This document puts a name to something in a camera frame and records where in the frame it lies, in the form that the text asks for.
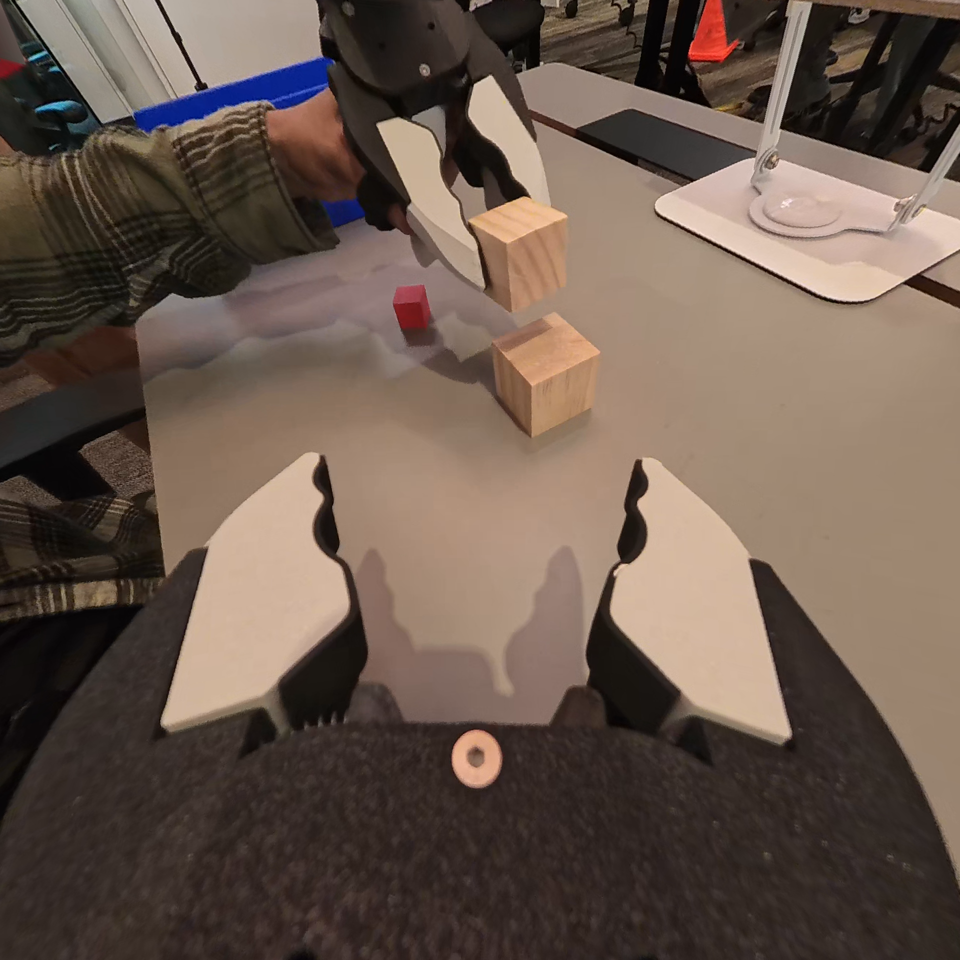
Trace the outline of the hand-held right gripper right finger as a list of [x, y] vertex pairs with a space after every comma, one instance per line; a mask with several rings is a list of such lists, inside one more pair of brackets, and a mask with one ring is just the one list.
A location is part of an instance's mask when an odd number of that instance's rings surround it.
[[773, 745], [793, 737], [744, 543], [654, 458], [634, 462], [617, 561], [586, 642], [608, 720], [648, 736], [704, 721]]

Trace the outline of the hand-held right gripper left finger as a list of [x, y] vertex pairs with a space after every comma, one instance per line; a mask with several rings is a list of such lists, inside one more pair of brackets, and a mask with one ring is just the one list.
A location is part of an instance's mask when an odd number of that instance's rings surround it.
[[241, 714], [265, 714], [280, 735], [346, 719], [368, 643], [333, 508], [327, 458], [307, 452], [211, 535], [165, 734]]

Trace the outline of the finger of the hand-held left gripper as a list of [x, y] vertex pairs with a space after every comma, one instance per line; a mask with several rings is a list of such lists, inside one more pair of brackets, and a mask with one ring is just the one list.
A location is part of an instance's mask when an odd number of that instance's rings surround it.
[[417, 261], [423, 267], [440, 261], [484, 291], [487, 284], [478, 242], [444, 172], [447, 110], [433, 105], [411, 118], [380, 120], [376, 129], [408, 198], [405, 215]]
[[448, 80], [448, 183], [480, 190], [486, 210], [528, 198], [551, 206], [546, 168], [523, 100], [517, 105], [495, 76]]

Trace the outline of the medium plain wooden cube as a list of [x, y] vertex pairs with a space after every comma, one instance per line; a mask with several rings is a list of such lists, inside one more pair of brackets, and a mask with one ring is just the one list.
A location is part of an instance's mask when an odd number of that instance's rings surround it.
[[486, 271], [486, 294], [510, 313], [567, 286], [569, 216], [518, 198], [471, 217]]

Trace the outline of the blue plastic bin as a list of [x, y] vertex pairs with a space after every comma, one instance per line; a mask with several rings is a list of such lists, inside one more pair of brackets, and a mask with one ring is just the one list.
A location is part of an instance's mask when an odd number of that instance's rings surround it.
[[342, 117], [346, 108], [329, 84], [329, 63], [312, 59], [263, 75], [212, 87], [133, 114], [139, 132], [150, 135], [137, 160], [157, 167], [205, 233], [243, 246], [261, 230], [268, 239], [290, 239], [294, 246], [322, 248], [323, 213], [333, 228], [361, 219], [358, 201], [322, 202], [290, 196], [273, 161], [266, 114], [305, 102], [331, 90]]

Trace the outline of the large plain wooden cube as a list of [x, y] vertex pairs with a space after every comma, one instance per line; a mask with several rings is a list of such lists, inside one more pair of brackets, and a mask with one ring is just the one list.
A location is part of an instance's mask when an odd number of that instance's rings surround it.
[[558, 313], [490, 345], [498, 401], [537, 438], [592, 409], [600, 350]]

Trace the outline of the person's left forearm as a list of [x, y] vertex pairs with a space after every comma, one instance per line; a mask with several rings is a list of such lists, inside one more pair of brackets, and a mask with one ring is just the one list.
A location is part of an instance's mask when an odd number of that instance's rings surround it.
[[90, 330], [130, 328], [170, 296], [218, 297], [254, 268], [334, 250], [323, 204], [293, 198], [268, 102], [1, 165], [1, 366]]

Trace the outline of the person's left hand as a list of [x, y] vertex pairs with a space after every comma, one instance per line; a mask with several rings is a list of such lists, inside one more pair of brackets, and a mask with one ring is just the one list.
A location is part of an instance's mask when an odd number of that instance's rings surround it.
[[266, 113], [272, 160], [295, 200], [352, 201], [365, 172], [345, 136], [330, 89]]

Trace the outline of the person's plaid shirt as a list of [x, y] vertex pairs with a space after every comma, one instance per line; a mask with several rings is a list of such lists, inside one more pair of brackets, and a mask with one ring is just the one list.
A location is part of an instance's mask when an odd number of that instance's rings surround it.
[[144, 605], [165, 580], [146, 491], [42, 507], [1, 500], [1, 623]]

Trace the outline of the black tripod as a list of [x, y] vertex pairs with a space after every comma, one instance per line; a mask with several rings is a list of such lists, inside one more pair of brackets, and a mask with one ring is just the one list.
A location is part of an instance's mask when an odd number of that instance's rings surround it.
[[169, 31], [172, 37], [172, 40], [179, 54], [181, 55], [186, 65], [186, 68], [188, 69], [193, 79], [194, 90], [196, 92], [207, 91], [209, 89], [209, 85], [202, 79], [199, 71], [197, 70], [195, 63], [186, 48], [186, 43], [184, 42], [184, 39], [181, 33], [178, 31], [177, 27], [175, 26], [174, 21], [172, 20], [163, 2], [161, 0], [156, 0], [156, 1], [153, 1], [153, 3], [156, 6], [160, 16], [162, 17], [163, 22], [165, 23], [166, 28]]

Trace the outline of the orange traffic cone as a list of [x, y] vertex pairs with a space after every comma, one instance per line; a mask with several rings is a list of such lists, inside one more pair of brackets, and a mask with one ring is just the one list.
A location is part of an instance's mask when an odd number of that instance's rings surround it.
[[737, 2], [704, 1], [687, 58], [693, 65], [724, 63], [740, 45], [731, 15]]

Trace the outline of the white document stand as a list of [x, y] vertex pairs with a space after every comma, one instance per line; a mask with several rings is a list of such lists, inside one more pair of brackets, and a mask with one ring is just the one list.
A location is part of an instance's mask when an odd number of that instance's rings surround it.
[[779, 150], [810, 2], [790, 2], [753, 160], [656, 199], [662, 220], [822, 299], [865, 304], [959, 250], [958, 219], [931, 205], [959, 153], [954, 131], [917, 191], [892, 198], [786, 161]]

